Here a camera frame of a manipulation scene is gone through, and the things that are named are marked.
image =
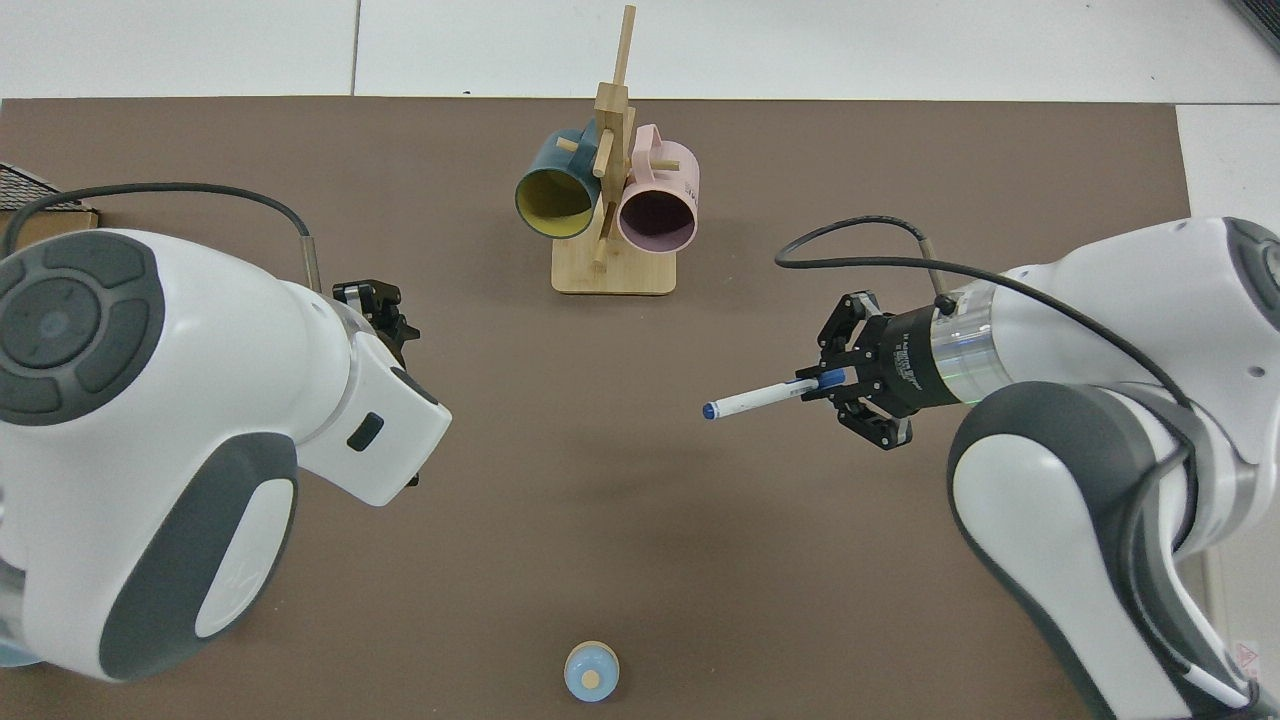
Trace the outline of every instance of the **wooden base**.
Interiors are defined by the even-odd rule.
[[[552,241],[552,287],[566,295],[668,295],[676,290],[676,254],[645,252],[614,237],[602,241],[604,215],[596,208],[582,234]],[[600,242],[603,258],[596,256]]]

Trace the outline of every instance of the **white marker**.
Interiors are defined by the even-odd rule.
[[[736,415],[744,410],[754,410],[763,405],[781,402],[783,400],[804,395],[812,389],[827,389],[828,387],[838,386],[844,382],[844,369],[827,370],[817,378],[796,378],[790,382],[762,387],[760,389],[753,389],[732,397],[708,402],[707,405],[703,405],[703,418],[707,418],[708,420],[718,420],[728,415]]]

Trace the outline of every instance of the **wooden mug tree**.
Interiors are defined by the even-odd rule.
[[[676,290],[675,252],[645,252],[617,234],[616,217],[630,172],[636,119],[625,85],[635,17],[635,5],[627,5],[622,13],[613,82],[602,82],[595,92],[595,127],[600,143],[591,174],[600,179],[600,197],[591,224],[575,237],[552,241],[552,287],[559,292],[667,295]],[[570,152],[577,150],[577,143],[566,138],[557,145]],[[654,169],[676,170],[680,167],[668,160],[654,163]]]

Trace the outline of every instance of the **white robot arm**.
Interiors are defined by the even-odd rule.
[[[0,647],[131,680],[270,577],[297,468],[384,505],[449,411],[344,302],[141,231],[0,261]]]
[[[959,268],[783,260],[846,224],[858,223],[800,238],[778,264]],[[1036,291],[1101,323],[1107,340]],[[947,468],[956,523],[1098,717],[1277,714],[1174,571],[1257,521],[1275,489],[1274,233],[1233,218],[1169,223],[901,315],[851,293],[818,340],[820,363],[796,375],[852,368],[856,382],[803,397],[831,400],[842,424],[882,448],[910,441],[908,418],[922,407],[975,405]]]

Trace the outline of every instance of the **dark gray button panel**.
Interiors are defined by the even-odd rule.
[[[381,415],[376,413],[366,414],[360,427],[356,428],[356,432],[351,433],[351,437],[347,438],[347,447],[356,452],[364,452],[374,442],[374,438],[378,437],[378,433],[383,430],[383,425],[385,424],[387,421],[383,420]]]
[[[147,272],[142,252],[123,242],[102,242],[91,233],[72,236],[45,251],[46,268],[74,268],[113,288]]]
[[[1276,268],[1280,265],[1276,252],[1280,252],[1280,240],[1262,225],[1239,218],[1224,218],[1226,222],[1226,242],[1230,246],[1235,272],[1240,284],[1253,300],[1271,327],[1280,331],[1280,283],[1276,282]]]
[[[70,361],[97,334],[97,297],[72,278],[28,284],[0,315],[0,347],[23,368],[46,369]]]
[[[164,291],[146,245],[69,233],[0,261],[0,421],[87,415],[142,373],[160,342]]]
[[[52,378],[23,378],[0,368],[0,409],[10,413],[54,413],[63,402]]]
[[[111,315],[106,320],[109,342],[100,342],[76,368],[76,378],[84,389],[102,392],[128,368],[129,360],[142,347],[148,313],[145,300],[123,300],[111,306]]]

